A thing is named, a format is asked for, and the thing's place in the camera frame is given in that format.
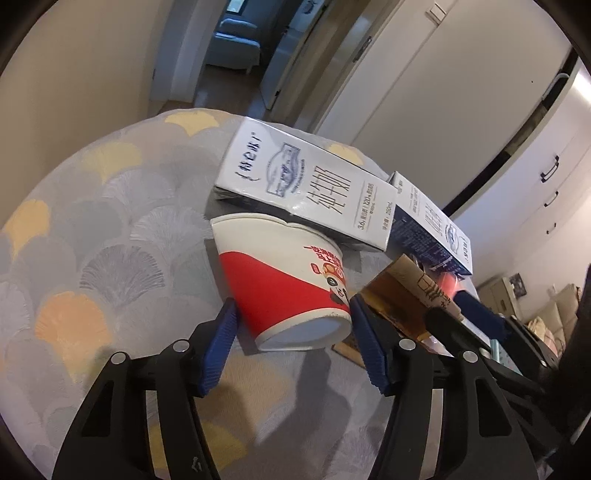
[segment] wooden floor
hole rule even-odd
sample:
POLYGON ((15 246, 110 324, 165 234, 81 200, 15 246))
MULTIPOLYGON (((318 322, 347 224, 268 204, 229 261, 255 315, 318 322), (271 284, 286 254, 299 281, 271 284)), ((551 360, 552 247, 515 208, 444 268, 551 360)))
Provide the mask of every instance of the wooden floor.
POLYGON ((247 75, 244 70, 205 65, 194 106, 262 119, 267 111, 259 91, 263 73, 257 67, 247 75))

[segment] round table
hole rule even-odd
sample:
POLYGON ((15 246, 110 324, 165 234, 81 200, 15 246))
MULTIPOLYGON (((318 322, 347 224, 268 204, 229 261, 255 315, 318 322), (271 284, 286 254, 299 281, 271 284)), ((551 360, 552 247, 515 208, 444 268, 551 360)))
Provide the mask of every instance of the round table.
MULTIPOLYGON (((166 112, 108 135, 50 173, 0 234, 0 413, 48 478, 98 372, 119 350, 159 353, 213 319, 228 295, 209 219, 242 118, 166 112)), ((384 177, 358 150, 280 127, 384 177)), ((389 260, 345 251, 358 290, 389 260)), ((225 479, 361 479, 391 402, 330 350, 255 353, 236 341, 221 382, 197 409, 225 479)), ((157 475, 168 478, 155 397, 157 475)))

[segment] paper cup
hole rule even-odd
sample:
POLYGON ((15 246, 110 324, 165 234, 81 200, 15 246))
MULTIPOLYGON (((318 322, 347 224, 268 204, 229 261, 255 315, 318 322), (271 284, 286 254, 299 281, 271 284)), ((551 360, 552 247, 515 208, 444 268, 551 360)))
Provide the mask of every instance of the paper cup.
POLYGON ((260 213, 212 220, 232 294, 259 350, 310 350, 351 331, 342 253, 320 232, 260 213))

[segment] cartoon character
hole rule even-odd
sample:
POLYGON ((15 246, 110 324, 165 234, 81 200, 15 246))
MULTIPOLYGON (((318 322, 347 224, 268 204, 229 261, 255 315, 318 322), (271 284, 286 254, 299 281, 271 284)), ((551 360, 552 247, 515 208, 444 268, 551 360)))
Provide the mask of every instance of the cartoon character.
POLYGON ((331 263, 322 265, 322 271, 330 287, 330 298, 339 305, 348 305, 349 296, 345 283, 345 274, 343 271, 331 263))

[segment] sofa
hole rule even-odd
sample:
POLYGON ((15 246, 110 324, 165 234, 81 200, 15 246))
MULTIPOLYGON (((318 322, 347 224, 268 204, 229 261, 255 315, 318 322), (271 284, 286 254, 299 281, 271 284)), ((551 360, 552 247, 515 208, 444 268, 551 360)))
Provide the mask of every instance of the sofa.
POLYGON ((261 57, 257 35, 258 27, 255 24, 225 18, 209 44, 205 63, 250 73, 254 66, 259 65, 261 57))
POLYGON ((564 351, 577 323, 580 296, 580 289, 571 283, 525 322, 530 330, 546 341, 543 332, 540 331, 540 320, 544 323, 547 330, 552 333, 558 356, 564 351))

